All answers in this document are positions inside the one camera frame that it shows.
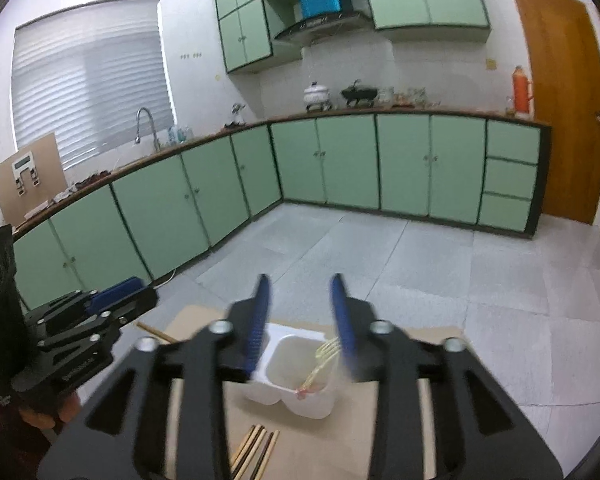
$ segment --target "wooden countertop edge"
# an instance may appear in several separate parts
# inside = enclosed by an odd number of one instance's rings
[[[452,109],[452,108],[407,108],[407,107],[393,107],[393,108],[344,108],[343,110],[330,110],[327,112],[309,112],[309,113],[299,113],[292,114],[287,116],[274,116],[269,119],[263,121],[257,121],[250,124],[245,124],[244,126],[240,126],[238,128],[223,128],[218,133],[209,134],[204,137],[197,137],[192,140],[188,140],[187,142],[183,142],[177,146],[173,146],[172,148],[166,148],[161,150],[158,153],[154,153],[153,155],[149,155],[127,166],[124,166],[120,170],[117,170],[110,175],[100,179],[99,181],[91,184],[90,186],[83,187],[81,190],[73,193],[71,196],[62,200],[57,204],[53,204],[48,207],[44,211],[40,212],[38,215],[34,216],[31,220],[24,222],[21,224],[17,231],[13,234],[14,240],[18,240],[32,229],[42,224],[42,222],[48,220],[56,213],[62,211],[65,207],[70,206],[72,203],[80,200],[81,198],[87,196],[88,194],[99,190],[101,187],[108,186],[112,182],[115,182],[119,178],[122,178],[130,173],[133,173],[137,170],[142,170],[155,162],[160,162],[165,158],[169,158],[170,156],[179,155],[182,152],[186,152],[191,148],[195,148],[197,146],[201,146],[202,144],[206,144],[207,142],[211,142],[212,140],[222,139],[223,137],[227,137],[231,134],[236,134],[239,132],[243,132],[244,130],[249,130],[251,128],[256,128],[258,126],[273,124],[273,123],[285,123],[287,121],[297,121],[302,119],[316,119],[323,117],[338,117],[338,116],[346,116],[346,115],[370,115],[370,114],[425,114],[425,115],[449,115],[449,116],[459,116],[459,117],[471,117],[477,119],[494,119],[503,122],[522,124],[523,126],[534,126],[536,128],[547,128],[550,125],[547,123],[543,123],[541,121],[530,121],[519,118],[511,118],[499,114],[497,112],[477,112],[474,110],[462,110],[462,109]]]

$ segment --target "tiled floor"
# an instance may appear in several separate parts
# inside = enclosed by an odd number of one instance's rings
[[[600,434],[600,233],[543,217],[518,240],[328,208],[280,205],[158,291],[142,320],[187,304],[224,308],[274,282],[271,315],[330,323],[328,281],[401,326],[461,326],[570,471]],[[124,329],[126,353],[142,333]],[[83,396],[101,380],[94,378]]]

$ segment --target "orange thermos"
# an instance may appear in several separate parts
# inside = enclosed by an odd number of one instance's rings
[[[513,106],[517,112],[529,113],[529,101],[534,97],[529,95],[531,81],[526,76],[524,69],[518,65],[513,71]]]

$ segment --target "window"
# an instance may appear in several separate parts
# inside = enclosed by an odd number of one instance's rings
[[[16,30],[11,70],[18,149],[56,134],[62,166],[136,137],[136,112],[173,125],[158,30],[159,0],[111,0],[64,10]],[[150,134],[146,114],[141,133]]]

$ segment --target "wooden chopstick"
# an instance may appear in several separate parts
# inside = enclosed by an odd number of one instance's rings
[[[231,464],[231,474],[232,475],[234,475],[236,473],[236,471],[238,471],[238,469],[241,468],[242,464],[244,463],[245,458],[247,457],[248,453],[251,451],[251,447],[253,447],[253,443],[256,441],[256,439],[259,436],[261,431],[266,432],[266,430],[264,429],[264,426],[262,424],[258,424],[254,428],[254,430],[251,432],[251,435],[247,439],[247,443],[244,445],[244,447],[242,448],[240,453],[238,453],[238,457],[235,459],[235,461]]]
[[[244,472],[247,471],[247,468],[249,467],[251,460],[253,460],[253,457],[256,454],[258,448],[260,447],[260,444],[262,443],[266,434],[267,434],[267,430],[265,428],[262,428],[262,431],[258,435],[256,442],[253,444],[253,446],[251,446],[251,450],[250,450],[249,454],[247,455],[247,457],[245,458],[245,460],[243,461],[240,468],[235,473],[232,472],[232,480],[240,480],[240,478],[242,478],[242,475],[244,475]]]
[[[155,335],[156,337],[159,337],[160,339],[166,341],[167,343],[177,343],[178,342],[178,340],[176,338],[171,337],[169,334],[165,334],[164,332],[161,332],[157,328],[154,328],[151,325],[147,325],[147,324],[143,323],[142,321],[136,321],[136,326],[138,328],[144,330],[145,332],[148,332],[151,335]]]
[[[249,431],[247,431],[247,433],[244,435],[242,442],[240,443],[240,446],[238,446],[238,449],[235,450],[234,455],[231,457],[231,461],[229,462],[231,469],[234,468],[234,464],[235,462],[238,460],[238,457],[240,456],[240,453],[242,452],[242,450],[244,449],[244,446],[247,445],[247,441],[249,440],[250,436],[253,434],[253,430],[256,429],[256,425],[253,424],[250,428]]]
[[[262,454],[256,463],[256,467],[253,470],[253,473],[251,473],[250,480],[260,480],[262,475],[264,475],[264,470],[267,468],[271,453],[273,453],[273,447],[276,445],[279,435],[280,430],[276,430],[269,435],[269,439],[262,449]]]

